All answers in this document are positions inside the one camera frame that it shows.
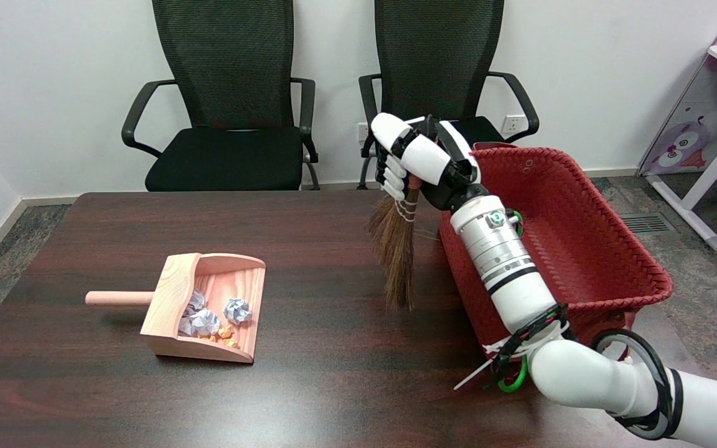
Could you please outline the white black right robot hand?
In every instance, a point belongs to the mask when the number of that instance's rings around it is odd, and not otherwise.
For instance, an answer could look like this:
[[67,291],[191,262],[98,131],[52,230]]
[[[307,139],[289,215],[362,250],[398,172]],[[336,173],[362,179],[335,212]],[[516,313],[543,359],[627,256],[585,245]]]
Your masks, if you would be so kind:
[[403,120],[379,113],[370,122],[377,150],[376,181],[393,200],[404,201],[421,182],[420,192],[442,212],[457,212],[486,194],[472,149],[453,123],[431,114]]

